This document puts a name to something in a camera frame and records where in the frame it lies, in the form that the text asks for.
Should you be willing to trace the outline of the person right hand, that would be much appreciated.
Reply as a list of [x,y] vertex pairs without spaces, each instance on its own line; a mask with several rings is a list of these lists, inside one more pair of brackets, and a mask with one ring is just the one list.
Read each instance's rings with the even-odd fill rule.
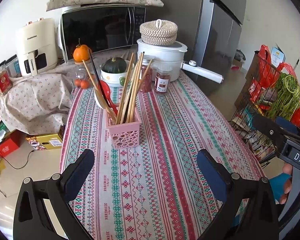
[[292,188],[292,170],[292,165],[285,163],[282,173],[270,179],[274,198],[279,204],[285,204]]

